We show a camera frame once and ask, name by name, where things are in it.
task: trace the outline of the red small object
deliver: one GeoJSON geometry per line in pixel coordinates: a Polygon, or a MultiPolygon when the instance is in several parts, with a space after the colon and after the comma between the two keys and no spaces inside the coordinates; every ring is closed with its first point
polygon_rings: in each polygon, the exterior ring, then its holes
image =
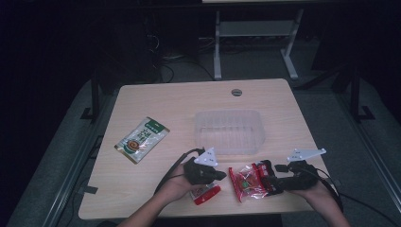
{"type": "Polygon", "coordinates": [[[221,190],[220,186],[215,183],[210,183],[204,188],[191,191],[191,197],[195,204],[200,205],[209,201],[221,190]]]}

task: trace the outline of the person's right hand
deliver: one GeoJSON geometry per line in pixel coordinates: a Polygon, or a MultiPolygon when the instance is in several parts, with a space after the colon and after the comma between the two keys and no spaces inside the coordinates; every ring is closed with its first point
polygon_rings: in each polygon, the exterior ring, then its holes
{"type": "Polygon", "coordinates": [[[348,227],[350,224],[341,212],[329,190],[321,182],[307,190],[293,190],[290,193],[303,197],[310,206],[323,216],[329,226],[348,227]]]}

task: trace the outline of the snack package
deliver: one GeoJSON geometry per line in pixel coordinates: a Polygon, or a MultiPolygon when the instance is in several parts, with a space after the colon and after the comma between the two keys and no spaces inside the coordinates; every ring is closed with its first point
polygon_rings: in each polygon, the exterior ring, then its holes
{"type": "Polygon", "coordinates": [[[169,132],[164,125],[147,116],[114,147],[138,164],[169,132]]]}
{"type": "Polygon", "coordinates": [[[195,204],[200,205],[206,201],[209,201],[221,190],[220,186],[216,183],[209,183],[203,188],[192,190],[189,192],[192,201],[195,204]]]}
{"type": "Polygon", "coordinates": [[[283,192],[269,182],[269,177],[275,176],[269,160],[252,163],[239,170],[230,167],[229,173],[240,202],[248,198],[261,199],[283,192]]]}

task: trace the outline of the person's left hand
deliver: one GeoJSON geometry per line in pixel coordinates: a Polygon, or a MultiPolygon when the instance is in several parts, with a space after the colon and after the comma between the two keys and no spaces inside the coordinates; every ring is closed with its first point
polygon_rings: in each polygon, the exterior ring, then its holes
{"type": "Polygon", "coordinates": [[[204,184],[192,185],[183,175],[183,164],[174,169],[170,179],[166,181],[155,196],[163,196],[166,203],[182,198],[187,192],[204,187],[204,184]]]}

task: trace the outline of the hand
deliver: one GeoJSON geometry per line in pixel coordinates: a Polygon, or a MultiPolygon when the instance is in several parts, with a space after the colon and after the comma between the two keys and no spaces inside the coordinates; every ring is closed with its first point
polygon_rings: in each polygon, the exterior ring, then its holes
{"type": "Polygon", "coordinates": [[[331,227],[349,227],[336,201],[323,183],[317,182],[307,190],[293,190],[290,193],[303,197],[312,208],[323,216],[331,227]]]}
{"type": "Polygon", "coordinates": [[[204,187],[203,184],[192,185],[183,175],[183,164],[174,169],[170,179],[167,180],[155,196],[162,196],[166,203],[171,203],[182,198],[187,192],[204,187]]]}

